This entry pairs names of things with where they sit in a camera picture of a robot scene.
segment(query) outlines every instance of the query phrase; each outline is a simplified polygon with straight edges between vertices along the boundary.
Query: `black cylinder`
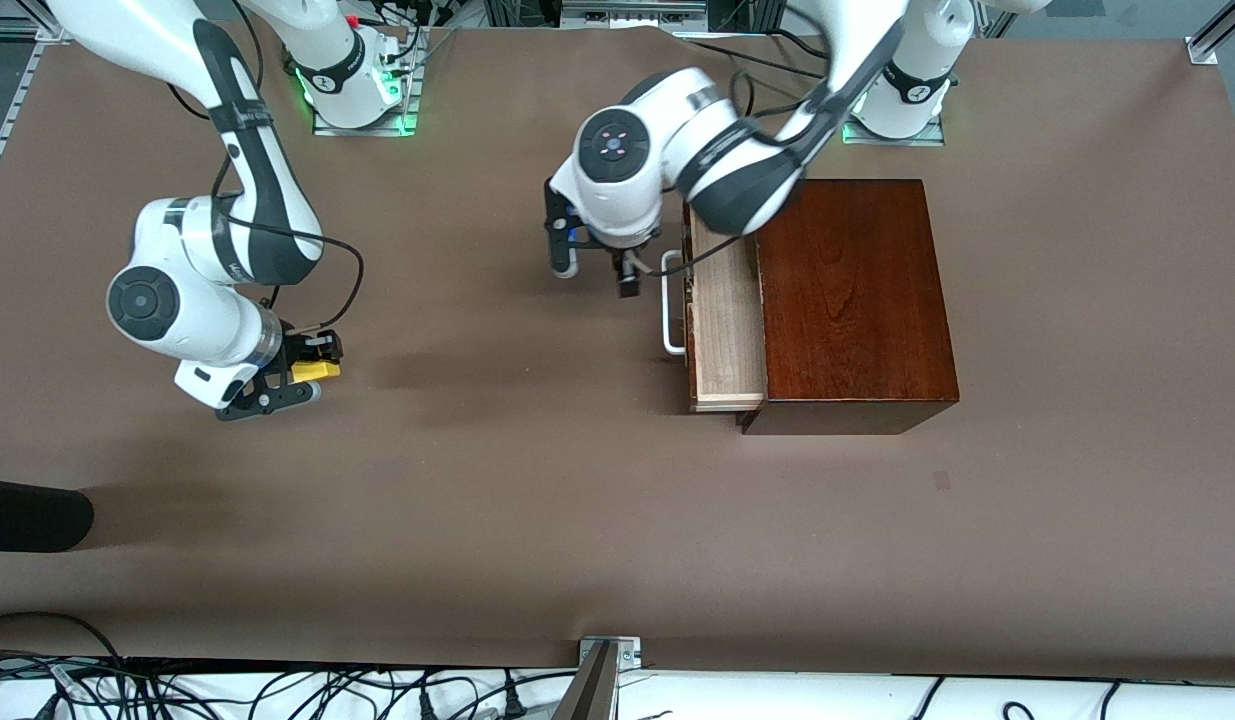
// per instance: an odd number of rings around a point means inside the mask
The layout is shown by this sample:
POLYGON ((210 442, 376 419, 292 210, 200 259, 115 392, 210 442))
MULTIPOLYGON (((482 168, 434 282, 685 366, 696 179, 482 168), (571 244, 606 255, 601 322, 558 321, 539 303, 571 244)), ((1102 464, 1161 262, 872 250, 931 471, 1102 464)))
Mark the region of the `black cylinder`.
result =
POLYGON ((0 482, 0 552, 63 552, 91 529, 82 492, 0 482))

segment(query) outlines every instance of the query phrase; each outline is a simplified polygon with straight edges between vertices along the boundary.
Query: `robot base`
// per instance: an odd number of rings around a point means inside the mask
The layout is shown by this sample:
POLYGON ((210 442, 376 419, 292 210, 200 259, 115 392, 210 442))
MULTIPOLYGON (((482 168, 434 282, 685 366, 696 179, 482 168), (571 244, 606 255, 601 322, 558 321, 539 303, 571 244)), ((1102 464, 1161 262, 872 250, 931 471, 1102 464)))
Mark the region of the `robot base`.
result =
POLYGON ((387 82, 390 90, 398 90, 403 96, 396 106, 387 110, 375 122, 367 123, 361 128, 333 126, 316 112, 311 132, 329 137, 411 137, 416 135, 417 112, 421 109, 422 77, 426 74, 426 67, 420 64, 426 58, 426 47, 430 46, 430 28, 419 28, 417 32, 420 36, 417 36, 416 47, 412 47, 410 53, 399 61, 403 68, 415 69, 387 82))
POLYGON ((941 115, 929 120, 927 126, 924 126, 923 131, 919 131, 919 135, 914 137, 904 137, 900 140, 881 137, 869 132, 869 130, 861 123, 861 120, 851 117, 844 123, 841 133, 845 144, 899 144, 904 147, 946 146, 946 132, 942 130, 941 115))

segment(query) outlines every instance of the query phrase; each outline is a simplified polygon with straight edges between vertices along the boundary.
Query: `dark wood surface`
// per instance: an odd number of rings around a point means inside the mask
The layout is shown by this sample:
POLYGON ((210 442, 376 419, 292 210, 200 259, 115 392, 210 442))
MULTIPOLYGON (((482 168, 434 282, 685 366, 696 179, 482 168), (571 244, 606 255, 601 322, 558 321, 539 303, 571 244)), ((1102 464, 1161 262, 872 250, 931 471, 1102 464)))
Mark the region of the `dark wood surface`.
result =
MULTIPOLYGON (((0 611, 125 655, 558 666, 636 634, 663 669, 1235 676, 1235 122, 1179 41, 973 42, 946 149, 814 161, 927 191, 961 400, 892 438, 687 415, 655 287, 550 274, 541 182, 585 117, 659 70, 726 86, 726 58, 461 31, 391 142, 311 137, 262 41, 303 190, 369 263, 343 374, 224 427, 110 327, 137 211, 206 191, 221 147, 163 83, 49 47, 0 164, 0 479, 88 488, 101 532, 0 555, 0 611)), ((279 309, 353 277, 329 252, 279 309)))
POLYGON ((769 401, 960 399, 921 182, 806 182, 757 242, 769 401))

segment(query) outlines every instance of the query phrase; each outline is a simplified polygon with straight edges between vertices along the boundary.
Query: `open drawer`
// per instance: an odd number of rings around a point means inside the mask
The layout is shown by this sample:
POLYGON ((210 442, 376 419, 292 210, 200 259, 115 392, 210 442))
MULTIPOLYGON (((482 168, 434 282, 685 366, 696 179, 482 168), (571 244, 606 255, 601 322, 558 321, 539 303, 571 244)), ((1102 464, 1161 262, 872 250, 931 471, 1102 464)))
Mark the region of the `open drawer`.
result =
MULTIPOLYGON (((684 258, 727 236, 685 209, 684 258)), ((684 277, 684 335, 689 408, 694 412, 748 412, 764 400, 764 320, 755 237, 694 266, 684 277)))
MULTIPOLYGON (((684 256, 727 237, 685 219, 684 256)), ((902 433, 960 401, 918 179, 806 182, 755 236, 693 266, 694 412, 746 433, 902 433)))

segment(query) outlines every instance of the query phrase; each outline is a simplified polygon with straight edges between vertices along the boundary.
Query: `plug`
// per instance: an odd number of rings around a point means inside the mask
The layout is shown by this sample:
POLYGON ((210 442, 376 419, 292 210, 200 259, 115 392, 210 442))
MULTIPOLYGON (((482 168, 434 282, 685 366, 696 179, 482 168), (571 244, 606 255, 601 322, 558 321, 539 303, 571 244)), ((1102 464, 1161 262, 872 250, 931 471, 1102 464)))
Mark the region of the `plug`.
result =
POLYGON ((520 701, 520 692, 515 689, 515 685, 509 687, 506 689, 506 715, 501 715, 503 720, 519 720, 527 714, 524 703, 520 701))
POLYGON ((430 705, 430 695, 429 693, 426 693, 425 685, 421 687, 420 703, 421 703, 421 720, 438 720, 438 716, 435 715, 435 705, 430 705))

